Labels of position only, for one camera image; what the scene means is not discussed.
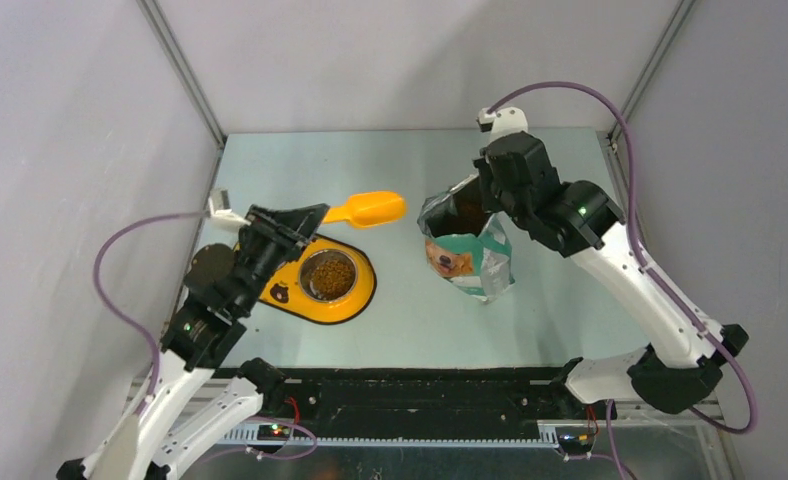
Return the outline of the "yellow plastic scoop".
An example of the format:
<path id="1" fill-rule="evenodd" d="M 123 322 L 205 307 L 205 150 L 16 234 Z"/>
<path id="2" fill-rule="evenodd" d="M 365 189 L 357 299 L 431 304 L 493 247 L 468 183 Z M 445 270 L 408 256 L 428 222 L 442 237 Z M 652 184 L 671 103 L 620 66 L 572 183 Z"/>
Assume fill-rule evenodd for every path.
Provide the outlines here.
<path id="1" fill-rule="evenodd" d="M 395 222 L 407 213 L 405 199 L 396 192 L 375 191 L 351 195 L 343 205 L 329 209 L 323 224 L 346 223 L 367 229 Z"/>

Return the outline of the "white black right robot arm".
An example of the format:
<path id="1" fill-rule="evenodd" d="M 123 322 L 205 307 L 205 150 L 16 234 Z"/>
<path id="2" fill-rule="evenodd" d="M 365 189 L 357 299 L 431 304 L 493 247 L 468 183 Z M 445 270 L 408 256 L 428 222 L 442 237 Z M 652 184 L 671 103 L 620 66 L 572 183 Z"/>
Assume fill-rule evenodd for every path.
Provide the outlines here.
<path id="1" fill-rule="evenodd" d="M 551 392 L 555 411 L 576 418 L 605 400 L 641 400 L 679 414 L 705 400 L 723 377 L 724 347 L 737 356 L 749 336 L 683 301 L 641 248 L 625 215 L 599 185 L 563 182 L 541 139 L 525 132 L 492 135 L 473 161 L 483 206 L 504 212 L 530 239 L 573 261 L 599 281 L 645 333 L 646 347 L 600 360 L 569 361 Z"/>

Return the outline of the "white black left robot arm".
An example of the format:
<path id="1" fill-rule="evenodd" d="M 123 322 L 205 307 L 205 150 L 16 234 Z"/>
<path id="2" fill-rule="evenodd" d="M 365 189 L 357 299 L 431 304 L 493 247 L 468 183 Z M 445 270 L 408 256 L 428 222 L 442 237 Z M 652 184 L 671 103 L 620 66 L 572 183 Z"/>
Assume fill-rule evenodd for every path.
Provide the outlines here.
<path id="1" fill-rule="evenodd" d="M 145 385 L 108 437 L 84 458 L 68 460 L 59 479 L 179 479 L 234 426 L 286 403 L 285 377 L 260 358 L 185 422 L 184 408 L 246 332 L 243 323 L 277 271 L 299 260 L 329 211 L 323 203 L 290 210 L 253 205 L 240 216 L 221 203 L 194 212 L 237 234 L 213 244 L 184 277 L 187 296 L 161 339 L 146 338 L 152 365 Z"/>

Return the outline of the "green white pet food bag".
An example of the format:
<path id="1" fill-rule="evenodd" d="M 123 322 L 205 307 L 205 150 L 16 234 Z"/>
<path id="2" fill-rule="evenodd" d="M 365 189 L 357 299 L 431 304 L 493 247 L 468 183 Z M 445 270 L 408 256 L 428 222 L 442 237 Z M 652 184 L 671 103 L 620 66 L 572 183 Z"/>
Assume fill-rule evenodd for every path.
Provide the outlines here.
<path id="1" fill-rule="evenodd" d="M 426 198 L 417 225 L 429 267 L 464 294 L 491 303 L 514 285 L 511 242 L 498 215 L 483 210 L 476 174 Z"/>

